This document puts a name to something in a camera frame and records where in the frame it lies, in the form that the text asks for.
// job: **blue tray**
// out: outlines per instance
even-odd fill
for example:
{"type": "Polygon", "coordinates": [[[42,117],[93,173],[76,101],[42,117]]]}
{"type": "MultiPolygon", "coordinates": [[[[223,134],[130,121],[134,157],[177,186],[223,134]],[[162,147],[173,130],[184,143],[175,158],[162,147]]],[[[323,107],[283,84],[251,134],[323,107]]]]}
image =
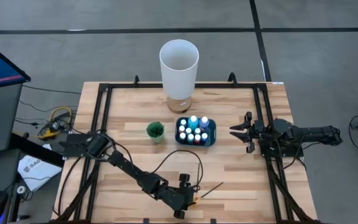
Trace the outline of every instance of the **blue tray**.
{"type": "Polygon", "coordinates": [[[212,146],[213,144],[215,144],[216,142],[216,123],[214,120],[212,119],[209,119],[209,125],[208,127],[205,129],[205,131],[202,131],[201,133],[207,133],[208,134],[208,139],[205,141],[205,142],[200,142],[199,144],[195,144],[195,143],[188,143],[187,141],[182,141],[180,138],[179,138],[179,126],[180,126],[180,121],[182,119],[185,119],[186,121],[188,121],[189,118],[179,118],[177,120],[177,125],[176,125],[176,130],[175,130],[175,139],[177,140],[177,142],[181,145],[184,145],[184,146],[195,146],[195,147],[210,147],[212,146]]]}

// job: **gray floor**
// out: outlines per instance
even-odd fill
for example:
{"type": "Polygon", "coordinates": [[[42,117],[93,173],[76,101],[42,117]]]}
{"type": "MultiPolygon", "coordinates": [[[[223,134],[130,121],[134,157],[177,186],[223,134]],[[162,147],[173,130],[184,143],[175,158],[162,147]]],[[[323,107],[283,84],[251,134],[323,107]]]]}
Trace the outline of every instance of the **gray floor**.
{"type": "MultiPolygon", "coordinates": [[[[256,0],[263,28],[358,27],[358,1],[256,0]]],[[[162,27],[253,27],[245,0],[0,0],[0,30],[125,29],[162,27]]],[[[0,35],[0,51],[25,70],[30,85],[81,91],[85,81],[161,80],[159,48],[187,39],[200,50],[197,79],[264,80],[255,34],[78,34],[0,35]]],[[[295,123],[333,125],[342,131],[338,147],[313,146],[306,152],[308,178],[319,219],[358,223],[358,151],[347,135],[358,114],[358,32],[263,34],[273,81],[286,84],[295,123]]],[[[23,89],[22,100],[39,108],[77,105],[79,96],[23,89]]],[[[19,105],[17,116],[48,114],[19,105]]],[[[37,134],[16,124],[16,131],[37,134]]],[[[358,132],[354,133],[358,143],[358,132]]],[[[58,177],[23,203],[31,222],[46,222],[58,177]]]]}

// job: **wooden table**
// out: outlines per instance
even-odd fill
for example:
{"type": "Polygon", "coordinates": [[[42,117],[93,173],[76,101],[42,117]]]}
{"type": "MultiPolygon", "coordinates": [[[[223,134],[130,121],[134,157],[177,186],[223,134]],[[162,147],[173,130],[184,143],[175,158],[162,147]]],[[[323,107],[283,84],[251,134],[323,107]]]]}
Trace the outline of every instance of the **wooden table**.
{"type": "MultiPolygon", "coordinates": [[[[99,83],[86,82],[75,120],[75,128],[88,131],[91,126],[99,83]]],[[[274,118],[292,122],[285,87],[267,83],[274,118]]],[[[185,220],[173,218],[173,211],[162,201],[155,201],[143,193],[135,180],[120,169],[104,162],[99,171],[98,188],[94,201],[92,222],[137,222],[149,218],[150,222],[180,221],[209,223],[216,218],[218,223],[275,223],[269,181],[264,158],[259,147],[246,154],[246,146],[229,134],[229,127],[240,124],[247,111],[256,118],[254,94],[251,89],[197,88],[192,95],[193,104],[184,116],[207,116],[217,124],[216,144],[209,148],[183,147],[175,142],[175,121],[183,116],[172,113],[166,105],[162,88],[121,88],[112,93],[108,118],[108,134],[130,150],[134,164],[143,170],[154,170],[162,159],[176,149],[188,149],[197,153],[204,165],[204,177],[199,195],[204,194],[220,182],[222,186],[189,208],[185,220]],[[155,145],[145,129],[150,122],[160,121],[165,125],[165,142],[155,145]]],[[[267,121],[263,96],[260,94],[264,120],[267,121]]],[[[99,114],[99,126],[103,105],[99,114]]],[[[284,165],[292,158],[285,158],[284,165]]],[[[62,173],[63,183],[74,159],[66,161],[62,173]]],[[[83,159],[68,178],[62,208],[68,206],[78,191],[83,159]]],[[[191,175],[196,181],[197,158],[189,153],[176,153],[157,172],[178,186],[180,173],[191,175]]],[[[305,169],[298,162],[285,170],[288,189],[300,207],[311,218],[316,218],[313,199],[305,169]]],[[[286,218],[281,193],[278,191],[283,218],[286,218]]],[[[83,201],[81,218],[85,217],[88,196],[83,201]]]]}

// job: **black stripe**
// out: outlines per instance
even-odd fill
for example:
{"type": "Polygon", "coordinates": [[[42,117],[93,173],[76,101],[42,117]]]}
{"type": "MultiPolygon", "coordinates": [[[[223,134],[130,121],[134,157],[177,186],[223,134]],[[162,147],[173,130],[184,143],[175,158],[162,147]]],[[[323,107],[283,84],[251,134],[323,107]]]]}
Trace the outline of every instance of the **black stripe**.
{"type": "Polygon", "coordinates": [[[338,28],[262,28],[261,32],[358,32],[358,27],[338,27],[338,28]]]}
{"type": "Polygon", "coordinates": [[[264,70],[265,81],[271,82],[272,77],[270,76],[269,63],[267,62],[264,38],[262,37],[262,33],[261,33],[261,29],[260,29],[258,12],[256,10],[255,0],[249,0],[249,4],[251,6],[252,18],[254,20],[256,40],[258,42],[258,48],[259,48],[259,55],[260,55],[260,59],[263,63],[262,66],[263,66],[263,70],[264,70]]]}
{"type": "Polygon", "coordinates": [[[161,29],[84,29],[84,30],[0,30],[0,34],[166,34],[208,32],[255,32],[254,28],[161,28],[161,29]]]}

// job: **green cup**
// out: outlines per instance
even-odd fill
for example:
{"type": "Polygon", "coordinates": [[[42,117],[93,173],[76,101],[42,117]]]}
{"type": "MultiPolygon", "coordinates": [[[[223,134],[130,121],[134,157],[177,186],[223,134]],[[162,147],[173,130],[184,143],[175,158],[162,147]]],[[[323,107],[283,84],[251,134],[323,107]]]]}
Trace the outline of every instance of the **green cup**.
{"type": "Polygon", "coordinates": [[[164,125],[162,123],[152,122],[147,126],[146,131],[154,143],[158,144],[164,140],[164,125]]]}

